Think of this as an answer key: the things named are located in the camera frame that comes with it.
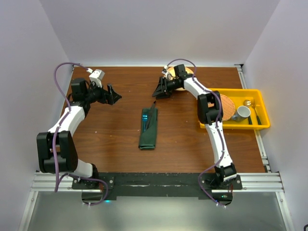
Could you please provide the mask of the dark green cloth napkin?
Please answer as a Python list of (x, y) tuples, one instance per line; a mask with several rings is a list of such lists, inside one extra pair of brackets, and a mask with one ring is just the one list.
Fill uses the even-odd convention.
[(157, 139), (157, 127), (158, 127), (158, 109), (155, 108), (152, 118), (150, 120), (149, 127), (147, 130), (140, 134), (139, 138), (139, 146), (140, 150), (153, 150), (156, 147), (156, 139)]

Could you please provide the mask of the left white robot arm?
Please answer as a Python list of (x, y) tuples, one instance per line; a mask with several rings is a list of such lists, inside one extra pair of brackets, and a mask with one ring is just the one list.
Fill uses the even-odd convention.
[(83, 178), (83, 184), (89, 189), (100, 183), (94, 164), (79, 159), (74, 145), (73, 135), (79, 124), (86, 118), (93, 103), (113, 105), (122, 97), (111, 84), (104, 89), (97, 80), (91, 82), (76, 78), (71, 82), (71, 97), (64, 114), (47, 132), (37, 135), (38, 162), (40, 171), (56, 176), (55, 190), (61, 182), (60, 173)]

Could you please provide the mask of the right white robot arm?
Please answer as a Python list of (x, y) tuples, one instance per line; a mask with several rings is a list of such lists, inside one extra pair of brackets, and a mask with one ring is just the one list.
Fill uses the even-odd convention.
[(214, 153), (214, 183), (218, 188), (226, 189), (237, 177), (237, 172), (224, 138), (220, 93), (201, 84), (194, 74), (186, 71), (183, 64), (173, 67), (174, 75), (168, 69), (167, 65), (163, 67), (163, 76), (152, 96), (156, 99), (169, 98), (173, 90), (183, 88), (196, 98), (198, 120), (205, 125)]

